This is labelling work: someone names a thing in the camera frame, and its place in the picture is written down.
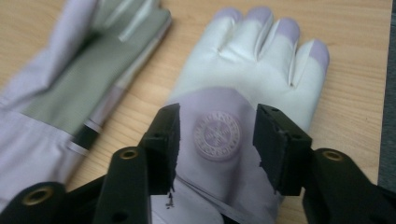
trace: wooden table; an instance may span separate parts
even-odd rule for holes
[[[0,1],[0,86],[45,46],[64,1]],[[301,43],[329,46],[331,63],[310,135],[313,148],[348,154],[376,183],[389,45],[391,0],[162,0],[173,15],[166,38],[135,79],[91,154],[71,179],[77,188],[106,173],[117,149],[135,146],[172,90],[205,25],[227,6],[262,4],[300,24]],[[305,223],[301,198],[287,198],[278,223]]]

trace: wooden surface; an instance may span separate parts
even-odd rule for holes
[[[0,86],[45,46],[64,1],[0,1]],[[227,6],[267,5],[300,24],[302,43],[328,44],[331,63],[310,135],[313,148],[348,154],[376,183],[389,44],[391,0],[162,0],[173,24],[71,179],[74,189],[106,173],[117,149],[135,146],[172,90],[205,25]],[[278,223],[305,223],[300,198],[287,198]]]

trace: white leather glove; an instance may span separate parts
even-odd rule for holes
[[[171,22],[157,0],[69,0],[49,44],[0,95],[0,212],[64,183]]]
[[[245,18],[233,8],[219,11],[167,102],[180,103],[177,186],[240,223],[274,223],[281,202],[252,145],[257,104],[277,107],[305,131],[317,107],[329,52],[317,39],[296,51],[299,35],[292,19],[273,24],[267,7]],[[222,222],[194,214],[210,207],[191,209],[196,195],[178,196],[190,201],[179,206],[177,194],[176,187],[175,207],[167,210],[161,210],[167,199],[154,197],[153,211],[164,223]]]

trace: circular logo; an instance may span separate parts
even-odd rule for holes
[[[241,129],[237,120],[222,111],[213,111],[198,120],[194,142],[198,152],[212,161],[230,159],[238,150]]]

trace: glove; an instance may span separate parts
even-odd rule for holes
[[[170,22],[156,0],[66,3],[0,96],[0,211],[33,184],[67,181]]]
[[[296,50],[299,35],[293,19],[273,24],[267,7],[245,18],[225,8],[208,24],[167,102],[180,103],[181,141],[175,206],[163,209],[167,198],[152,197],[162,223],[222,223],[215,211],[239,223],[275,222],[282,197],[252,145],[255,110],[257,104],[276,107],[308,131],[329,52],[317,39]],[[191,195],[183,195],[185,189]],[[198,206],[195,197],[208,204]],[[216,221],[194,214],[205,210]]]

